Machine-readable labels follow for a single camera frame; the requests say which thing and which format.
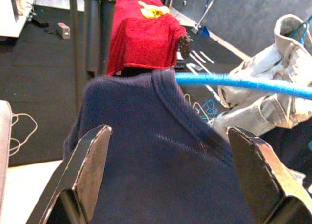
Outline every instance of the navy blue sweater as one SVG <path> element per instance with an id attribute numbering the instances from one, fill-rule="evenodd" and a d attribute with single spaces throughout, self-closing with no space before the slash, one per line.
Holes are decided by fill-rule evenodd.
<path id="1" fill-rule="evenodd" d="M 92 80 L 65 157 L 100 124 L 113 134 L 93 224 L 253 223 L 229 145 L 187 105 L 174 71 Z"/>

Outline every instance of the blue pipe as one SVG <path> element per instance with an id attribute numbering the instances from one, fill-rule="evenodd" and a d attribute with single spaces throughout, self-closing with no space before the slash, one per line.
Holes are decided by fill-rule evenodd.
<path id="1" fill-rule="evenodd" d="M 258 78 L 234 78 L 227 74 L 176 73 L 175 78 L 180 85 L 221 85 L 263 90 L 312 100 L 312 88 L 280 80 L 263 80 Z"/>

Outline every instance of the yellow cloth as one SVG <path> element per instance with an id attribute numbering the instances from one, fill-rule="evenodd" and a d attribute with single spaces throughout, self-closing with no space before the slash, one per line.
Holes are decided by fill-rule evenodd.
<path id="1" fill-rule="evenodd" d="M 141 13 L 144 17 L 149 19 L 159 18 L 166 13 L 170 13 L 169 8 L 166 6 L 158 7 L 155 5 L 146 4 L 142 1 L 139 1 L 138 4 L 144 7 L 141 8 Z"/>

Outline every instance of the dark gray wall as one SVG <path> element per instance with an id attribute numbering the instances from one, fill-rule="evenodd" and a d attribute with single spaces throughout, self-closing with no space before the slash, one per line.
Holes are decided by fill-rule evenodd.
<path id="1" fill-rule="evenodd" d="M 186 0 L 184 7 L 183 1 L 174 0 L 173 7 L 198 21 L 206 0 Z M 215 0 L 204 24 L 252 56 L 274 43 L 276 20 L 287 13 L 307 19 L 312 14 L 312 0 Z"/>

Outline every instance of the black pole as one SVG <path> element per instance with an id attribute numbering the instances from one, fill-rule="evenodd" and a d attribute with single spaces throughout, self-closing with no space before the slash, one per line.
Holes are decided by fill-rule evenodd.
<path id="1" fill-rule="evenodd" d="M 79 37 L 78 37 L 78 12 L 77 0 L 70 1 L 71 39 L 73 42 L 74 67 L 75 67 L 75 90 L 76 90 L 76 111 L 80 109 L 85 79 L 79 62 Z"/>
<path id="2" fill-rule="evenodd" d="M 100 70 L 100 2 L 84 1 L 83 66 L 85 71 L 97 74 Z"/>
<path id="3" fill-rule="evenodd" d="M 110 48 L 111 33 L 112 33 L 112 27 L 113 27 L 114 9 L 115 9 L 114 3 L 105 3 L 105 2 L 101 3 L 101 7 L 100 7 L 100 15 L 101 15 L 100 16 L 101 18 L 100 62 L 101 62 L 101 65 L 98 70 L 99 74 L 107 73 L 109 48 Z"/>

